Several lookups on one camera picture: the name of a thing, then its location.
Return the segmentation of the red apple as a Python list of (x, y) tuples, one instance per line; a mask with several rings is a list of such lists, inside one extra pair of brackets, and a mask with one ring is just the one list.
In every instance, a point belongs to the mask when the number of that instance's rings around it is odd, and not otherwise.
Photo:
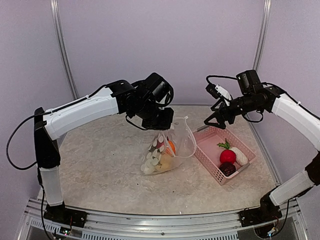
[(162, 154), (166, 149), (165, 139), (161, 136), (157, 139), (156, 149)]

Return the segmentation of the orange fruit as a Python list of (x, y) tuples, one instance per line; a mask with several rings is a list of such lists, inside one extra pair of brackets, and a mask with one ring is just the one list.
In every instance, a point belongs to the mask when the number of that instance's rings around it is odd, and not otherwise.
[(176, 148), (172, 141), (168, 140), (168, 146), (166, 147), (165, 153), (174, 157), (176, 155)]

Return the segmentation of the clear dotted zip bag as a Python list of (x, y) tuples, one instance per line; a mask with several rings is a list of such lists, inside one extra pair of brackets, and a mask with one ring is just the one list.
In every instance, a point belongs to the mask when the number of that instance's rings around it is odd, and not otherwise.
[(140, 171), (143, 175), (171, 171), (195, 154), (197, 143), (187, 119), (187, 116), (174, 117), (170, 129), (155, 135), (141, 154)]

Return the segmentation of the white radish with leaves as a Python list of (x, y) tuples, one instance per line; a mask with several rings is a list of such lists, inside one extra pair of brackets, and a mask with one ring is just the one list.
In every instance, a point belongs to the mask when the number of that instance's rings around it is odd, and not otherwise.
[(156, 173), (156, 165), (158, 164), (162, 153), (156, 149), (157, 140), (146, 149), (146, 152), (142, 154), (142, 164), (140, 170), (145, 175), (152, 175)]

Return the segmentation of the dark purple fruit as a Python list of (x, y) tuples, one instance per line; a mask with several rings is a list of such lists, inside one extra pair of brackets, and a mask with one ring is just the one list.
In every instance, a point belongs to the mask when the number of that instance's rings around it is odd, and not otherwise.
[(220, 165), (219, 170), (226, 176), (229, 177), (236, 172), (236, 166), (231, 162), (224, 162)]

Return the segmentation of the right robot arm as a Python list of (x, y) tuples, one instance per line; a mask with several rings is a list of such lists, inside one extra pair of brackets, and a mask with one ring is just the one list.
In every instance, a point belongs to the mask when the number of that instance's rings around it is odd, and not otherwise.
[[(229, 92), (210, 82), (212, 75), (206, 77), (206, 91), (217, 102), (211, 107), (212, 114), (204, 124), (225, 129), (226, 123), (234, 123), (236, 116), (245, 116), (250, 112), (263, 114), (264, 111), (283, 119), (298, 130), (318, 151), (320, 149), (320, 118), (303, 107), (281, 87), (262, 82), (254, 69), (246, 70), (234, 77), (242, 95), (232, 98)], [(320, 184), (320, 156), (317, 154), (304, 170), (288, 181), (267, 193), (260, 200), (261, 207), (256, 210), (256, 218), (266, 222), (275, 212), (275, 207), (284, 202), (304, 195)]]

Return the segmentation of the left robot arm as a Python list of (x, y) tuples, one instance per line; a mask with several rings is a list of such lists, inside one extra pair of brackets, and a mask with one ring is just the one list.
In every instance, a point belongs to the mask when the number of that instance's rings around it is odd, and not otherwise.
[(135, 116), (141, 118), (139, 129), (143, 131), (168, 130), (173, 122), (174, 111), (169, 107), (173, 98), (173, 87), (153, 72), (133, 83), (121, 79), (104, 84), (93, 93), (56, 108), (39, 107), (24, 119), (16, 128), (34, 120), (34, 165), (50, 214), (61, 223), (70, 218), (62, 197), (58, 138), (87, 123), (117, 114), (125, 114), (127, 122)]

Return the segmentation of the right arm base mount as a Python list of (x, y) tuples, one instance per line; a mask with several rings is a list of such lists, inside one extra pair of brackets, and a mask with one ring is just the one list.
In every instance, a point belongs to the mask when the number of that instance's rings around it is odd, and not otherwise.
[(274, 205), (266, 193), (259, 201), (260, 206), (245, 208), (238, 213), (242, 227), (248, 227), (280, 219), (283, 215), (278, 205)]

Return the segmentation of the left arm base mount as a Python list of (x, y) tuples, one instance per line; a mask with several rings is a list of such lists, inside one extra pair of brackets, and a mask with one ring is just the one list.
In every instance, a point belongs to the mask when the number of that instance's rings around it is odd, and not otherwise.
[(44, 211), (44, 219), (68, 225), (70, 227), (84, 228), (88, 213), (82, 210), (67, 208), (62, 197), (48, 197)]

